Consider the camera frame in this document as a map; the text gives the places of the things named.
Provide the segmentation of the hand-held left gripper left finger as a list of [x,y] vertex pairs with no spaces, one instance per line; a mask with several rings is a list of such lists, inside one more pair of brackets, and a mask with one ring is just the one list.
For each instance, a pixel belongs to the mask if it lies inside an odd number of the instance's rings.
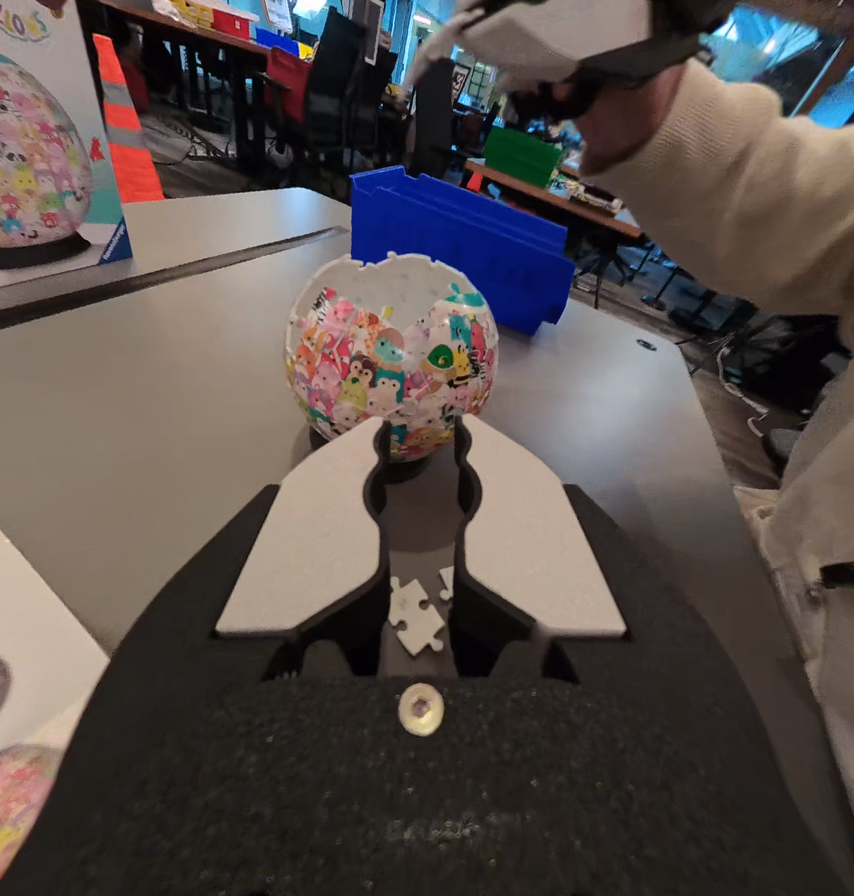
[[221,639],[273,637],[302,658],[335,644],[376,674],[390,605],[388,421],[370,418],[314,450],[277,487],[215,625]]

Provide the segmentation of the orange grey traffic cone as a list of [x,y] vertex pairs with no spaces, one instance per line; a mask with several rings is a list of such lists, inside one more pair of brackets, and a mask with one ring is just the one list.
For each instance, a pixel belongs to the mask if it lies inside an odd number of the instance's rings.
[[102,84],[102,109],[112,169],[123,203],[165,199],[153,157],[146,146],[130,84],[110,38],[93,33]]

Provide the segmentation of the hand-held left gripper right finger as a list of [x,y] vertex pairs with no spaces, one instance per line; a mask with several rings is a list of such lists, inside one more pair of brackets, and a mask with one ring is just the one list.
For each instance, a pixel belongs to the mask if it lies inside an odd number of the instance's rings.
[[566,644],[623,640],[624,616],[555,472],[473,415],[455,421],[454,455],[456,672],[489,674],[511,644],[554,668]]

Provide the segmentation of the blue plastic bin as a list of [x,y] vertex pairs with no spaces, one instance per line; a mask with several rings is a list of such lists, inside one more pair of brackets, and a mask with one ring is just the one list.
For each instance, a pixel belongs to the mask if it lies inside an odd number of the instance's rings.
[[355,260],[426,255],[466,275],[497,323],[525,335],[558,324],[576,271],[564,227],[401,166],[351,181]]

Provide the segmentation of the red office chair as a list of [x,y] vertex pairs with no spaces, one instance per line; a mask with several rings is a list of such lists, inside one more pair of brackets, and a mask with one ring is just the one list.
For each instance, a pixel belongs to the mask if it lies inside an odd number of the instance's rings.
[[305,95],[312,60],[277,46],[270,48],[264,73],[264,104],[279,125],[305,124]]

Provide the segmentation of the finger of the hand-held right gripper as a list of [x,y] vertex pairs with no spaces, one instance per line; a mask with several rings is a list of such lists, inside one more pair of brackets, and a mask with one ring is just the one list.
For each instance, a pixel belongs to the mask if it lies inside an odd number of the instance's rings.
[[565,81],[581,62],[652,36],[647,1],[460,1],[415,54],[405,86],[463,49],[497,71],[502,92]]

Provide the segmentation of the puzzle ball cardboard box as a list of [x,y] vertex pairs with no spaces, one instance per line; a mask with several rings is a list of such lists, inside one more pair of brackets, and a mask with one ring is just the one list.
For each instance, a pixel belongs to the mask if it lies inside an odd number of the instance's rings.
[[129,260],[76,2],[0,1],[0,288]]

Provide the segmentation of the person's right forearm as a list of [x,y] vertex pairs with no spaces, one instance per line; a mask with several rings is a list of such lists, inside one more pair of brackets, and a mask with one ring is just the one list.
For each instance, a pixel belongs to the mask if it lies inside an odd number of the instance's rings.
[[854,126],[785,118],[775,92],[690,61],[655,136],[586,178],[703,285],[835,316],[854,350]]

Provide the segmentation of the person's right hand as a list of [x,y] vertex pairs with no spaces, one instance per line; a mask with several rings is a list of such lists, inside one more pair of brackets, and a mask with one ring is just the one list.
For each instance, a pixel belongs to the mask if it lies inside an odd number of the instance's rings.
[[640,151],[663,127],[686,72],[687,63],[681,63],[638,87],[602,89],[576,119],[583,141],[581,174],[598,175]]

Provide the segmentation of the white puzzle instruction sheet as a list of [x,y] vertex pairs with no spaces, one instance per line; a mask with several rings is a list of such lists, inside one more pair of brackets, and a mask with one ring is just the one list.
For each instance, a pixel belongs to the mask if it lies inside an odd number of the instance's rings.
[[0,529],[0,880],[109,659]]

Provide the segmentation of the colourful puzzle ball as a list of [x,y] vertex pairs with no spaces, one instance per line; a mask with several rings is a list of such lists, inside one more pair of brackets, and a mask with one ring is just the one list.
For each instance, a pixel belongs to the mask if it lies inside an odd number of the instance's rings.
[[486,297],[420,253],[326,264],[296,297],[285,331],[288,387],[311,428],[331,440],[386,420],[393,462],[451,443],[455,420],[488,403],[499,359]]

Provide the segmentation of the wooden work table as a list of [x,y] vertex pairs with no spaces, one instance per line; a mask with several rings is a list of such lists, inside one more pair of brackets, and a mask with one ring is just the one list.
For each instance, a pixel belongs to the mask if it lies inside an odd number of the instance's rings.
[[596,208],[580,199],[571,199],[556,196],[546,189],[541,189],[493,168],[485,166],[480,160],[466,160],[465,175],[463,175],[463,187],[469,188],[469,183],[474,175],[480,175],[482,184],[494,184],[513,191],[522,197],[529,197],[535,203],[549,208],[555,208],[566,212],[571,216],[587,220],[595,225],[612,230],[627,239],[640,239],[645,235],[644,230],[638,225],[631,211],[625,207],[617,211],[607,211]]

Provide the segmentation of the green plastic bin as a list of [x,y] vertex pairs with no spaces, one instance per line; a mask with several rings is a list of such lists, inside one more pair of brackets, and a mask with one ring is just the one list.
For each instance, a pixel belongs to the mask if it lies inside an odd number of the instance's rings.
[[483,153],[486,168],[540,189],[549,188],[564,158],[564,151],[554,143],[497,126],[489,131]]

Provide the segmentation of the black office chair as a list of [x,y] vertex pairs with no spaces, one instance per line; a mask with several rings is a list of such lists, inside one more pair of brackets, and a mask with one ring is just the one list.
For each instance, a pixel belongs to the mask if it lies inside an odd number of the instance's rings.
[[332,177],[353,172],[354,152],[373,151],[380,108],[397,54],[381,28],[369,31],[328,7],[303,94],[305,151]]

